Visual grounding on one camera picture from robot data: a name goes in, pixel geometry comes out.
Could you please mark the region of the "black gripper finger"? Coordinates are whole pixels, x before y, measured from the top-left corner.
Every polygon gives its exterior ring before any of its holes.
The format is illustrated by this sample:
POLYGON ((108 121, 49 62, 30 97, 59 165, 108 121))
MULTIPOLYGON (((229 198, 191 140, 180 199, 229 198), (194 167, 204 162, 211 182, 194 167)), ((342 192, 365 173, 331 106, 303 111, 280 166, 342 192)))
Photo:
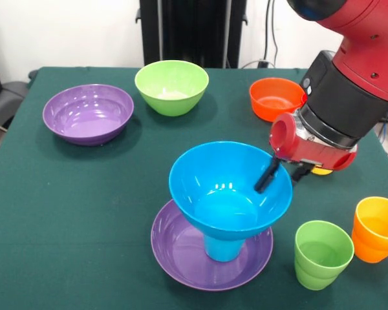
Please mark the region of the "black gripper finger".
POLYGON ((266 170, 262 173, 261 177, 258 179, 253 189, 259 194, 263 193, 264 190, 269 186, 269 184, 275 178, 275 174, 280 166, 280 159, 273 156, 270 160, 270 163, 266 170))
POLYGON ((301 178, 308 175, 313 168, 314 165, 312 163, 300 163, 291 175, 292 183, 297 184, 301 180, 301 178))

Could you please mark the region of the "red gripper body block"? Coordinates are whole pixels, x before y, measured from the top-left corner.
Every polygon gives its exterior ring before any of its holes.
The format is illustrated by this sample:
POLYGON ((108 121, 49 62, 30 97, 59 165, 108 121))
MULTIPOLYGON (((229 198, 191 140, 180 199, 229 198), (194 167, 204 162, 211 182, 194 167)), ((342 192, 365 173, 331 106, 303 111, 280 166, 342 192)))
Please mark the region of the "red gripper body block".
POLYGON ((277 158, 311 163, 322 169, 340 171, 355 159, 358 147, 339 149, 309 132, 296 113, 279 115, 270 129, 269 142, 277 158))

